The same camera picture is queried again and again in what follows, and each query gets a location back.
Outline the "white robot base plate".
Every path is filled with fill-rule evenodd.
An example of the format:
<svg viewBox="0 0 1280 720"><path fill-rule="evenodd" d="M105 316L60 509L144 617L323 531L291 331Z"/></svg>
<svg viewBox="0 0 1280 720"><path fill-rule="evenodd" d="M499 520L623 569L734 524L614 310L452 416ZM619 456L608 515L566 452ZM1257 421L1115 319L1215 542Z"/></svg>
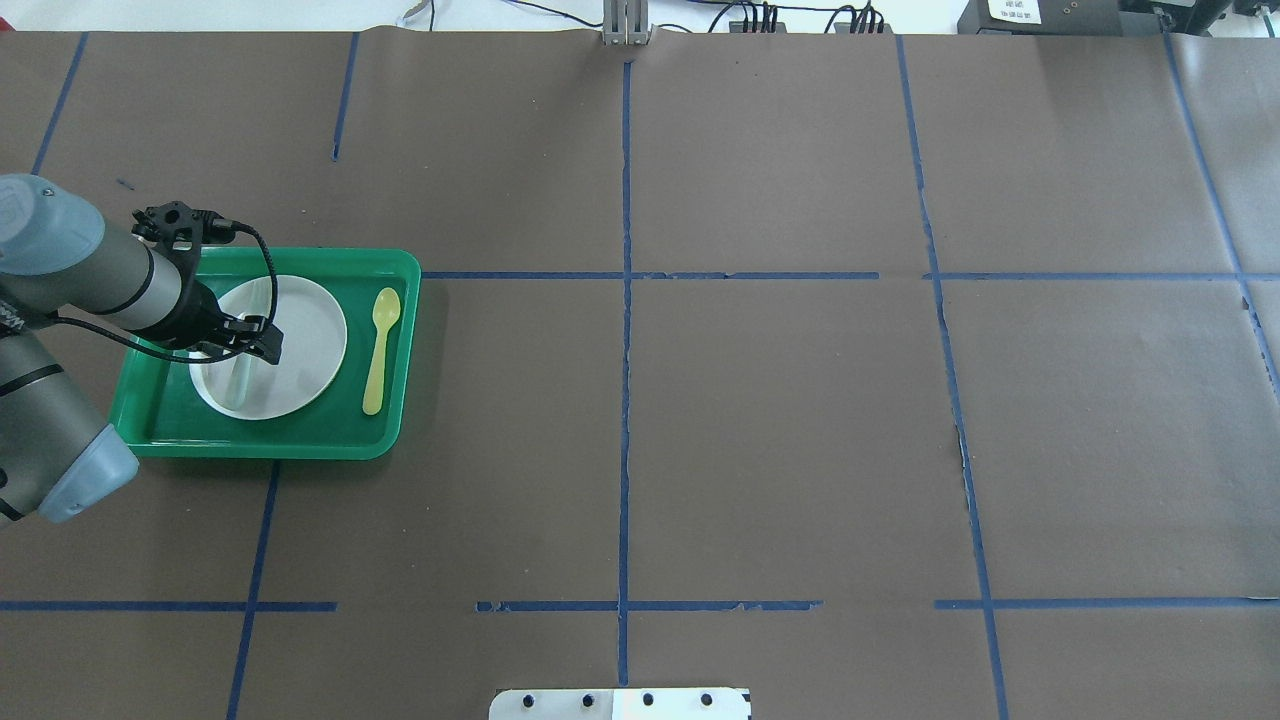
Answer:
<svg viewBox="0 0 1280 720"><path fill-rule="evenodd" d="M748 689L732 687L508 689L489 719L751 719Z"/></svg>

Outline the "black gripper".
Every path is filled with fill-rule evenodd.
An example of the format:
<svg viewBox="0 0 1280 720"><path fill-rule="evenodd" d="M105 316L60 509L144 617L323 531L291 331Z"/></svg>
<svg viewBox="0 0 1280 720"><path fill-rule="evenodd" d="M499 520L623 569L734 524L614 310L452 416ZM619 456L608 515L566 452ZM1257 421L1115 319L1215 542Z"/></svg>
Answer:
<svg viewBox="0 0 1280 720"><path fill-rule="evenodd" d="M183 290L175 311L172 337L174 350L198 350L206 354L211 354L212 348L223 350L215 356L215 363L251 356L269 365L280 364L284 334L265 332L271 319L255 314L227 315L214 292L202 282L192 281Z"/></svg>

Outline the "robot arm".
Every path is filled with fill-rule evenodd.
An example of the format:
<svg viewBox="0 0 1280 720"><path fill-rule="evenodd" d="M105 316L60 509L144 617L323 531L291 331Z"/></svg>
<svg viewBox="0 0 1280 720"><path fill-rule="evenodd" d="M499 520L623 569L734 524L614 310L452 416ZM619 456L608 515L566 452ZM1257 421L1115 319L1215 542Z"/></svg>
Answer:
<svg viewBox="0 0 1280 720"><path fill-rule="evenodd" d="M278 278L265 311L221 310L197 270L204 247L256 229L168 202L134 213L129 229L35 174L1 179L3 525L31 515L67 521L140 470L140 460L37 333L77 327L166 363L255 356L278 364Z"/></svg>

